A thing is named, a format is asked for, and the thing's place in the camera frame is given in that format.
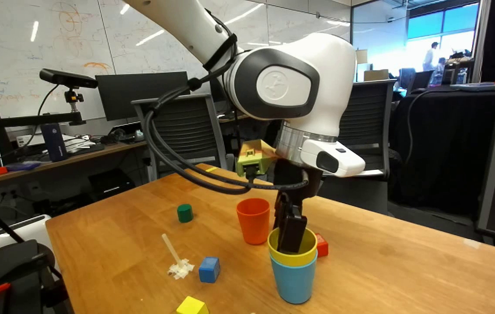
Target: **person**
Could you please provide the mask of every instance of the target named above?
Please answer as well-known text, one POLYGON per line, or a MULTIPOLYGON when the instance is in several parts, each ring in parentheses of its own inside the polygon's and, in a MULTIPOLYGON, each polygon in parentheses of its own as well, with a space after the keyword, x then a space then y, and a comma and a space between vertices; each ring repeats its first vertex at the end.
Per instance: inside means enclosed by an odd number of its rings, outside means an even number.
POLYGON ((442 85, 444 62, 445 59, 438 57, 437 64, 431 67, 433 71, 431 71, 431 76, 428 78, 430 86, 442 85))
POLYGON ((423 62, 421 62, 423 71, 433 69, 431 60, 433 60, 433 52, 435 52, 437 45, 438 45, 437 41, 431 41, 431 45, 426 48, 426 52, 423 55, 423 62))

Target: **blue block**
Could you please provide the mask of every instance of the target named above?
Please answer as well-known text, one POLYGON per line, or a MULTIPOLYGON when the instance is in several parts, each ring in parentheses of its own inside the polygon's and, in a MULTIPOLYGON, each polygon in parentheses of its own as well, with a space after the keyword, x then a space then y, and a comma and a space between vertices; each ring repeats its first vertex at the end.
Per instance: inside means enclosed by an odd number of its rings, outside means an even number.
POLYGON ((201 282, 214 282, 219 271, 219 259, 215 256, 207 256, 198 266, 198 278, 201 282))

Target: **yellow block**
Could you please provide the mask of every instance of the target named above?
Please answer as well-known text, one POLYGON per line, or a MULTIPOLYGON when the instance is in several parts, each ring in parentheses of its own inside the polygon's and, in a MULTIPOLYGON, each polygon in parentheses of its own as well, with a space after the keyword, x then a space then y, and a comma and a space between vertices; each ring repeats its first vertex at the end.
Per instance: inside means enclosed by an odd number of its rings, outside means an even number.
POLYGON ((245 165, 257 165, 257 174, 264 174, 269 163, 276 158, 275 148, 262 139, 250 139, 241 142, 238 158, 234 161, 234 172, 243 175, 245 165))
POLYGON ((205 301, 186 296, 175 308, 175 314, 208 314, 208 308, 205 301))

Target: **yellow cup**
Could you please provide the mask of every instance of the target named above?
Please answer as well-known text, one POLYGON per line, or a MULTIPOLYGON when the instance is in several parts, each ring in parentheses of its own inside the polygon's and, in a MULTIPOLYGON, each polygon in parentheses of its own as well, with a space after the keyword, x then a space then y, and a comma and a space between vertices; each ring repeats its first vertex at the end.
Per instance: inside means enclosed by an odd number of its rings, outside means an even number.
POLYGON ((316 238, 315 233, 309 228, 302 230, 299 250, 294 254, 280 252, 278 247, 278 228, 273 228, 266 236, 266 245, 269 257, 288 266, 301 266, 308 264, 315 259, 316 254, 316 238))

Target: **small toy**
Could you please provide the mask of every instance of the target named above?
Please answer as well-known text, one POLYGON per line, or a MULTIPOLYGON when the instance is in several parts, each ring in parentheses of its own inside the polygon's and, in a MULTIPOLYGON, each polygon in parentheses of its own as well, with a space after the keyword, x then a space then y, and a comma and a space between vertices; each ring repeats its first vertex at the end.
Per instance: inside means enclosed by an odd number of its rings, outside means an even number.
POLYGON ((177 205, 177 219, 180 223, 186 223, 186 221, 193 219, 193 212, 191 212, 191 205, 189 203, 179 203, 177 205))
POLYGON ((219 259, 215 256, 207 256, 198 264, 198 278, 201 282, 214 282, 219 273, 219 259))
POLYGON ((186 257, 179 259, 170 238, 165 233, 161 233, 161 240, 163 240, 165 247, 170 250, 170 254, 175 261, 166 268, 166 273, 173 275, 173 278, 186 277, 194 268, 194 264, 189 263, 189 259, 186 259, 186 257))
POLYGON ((315 236, 316 236, 316 257, 327 256, 327 254, 329 254, 329 243, 327 243, 327 240, 322 238, 320 233, 316 233, 315 236))
POLYGON ((205 301, 193 296, 184 296, 184 299, 175 308, 175 314, 208 314, 205 301))

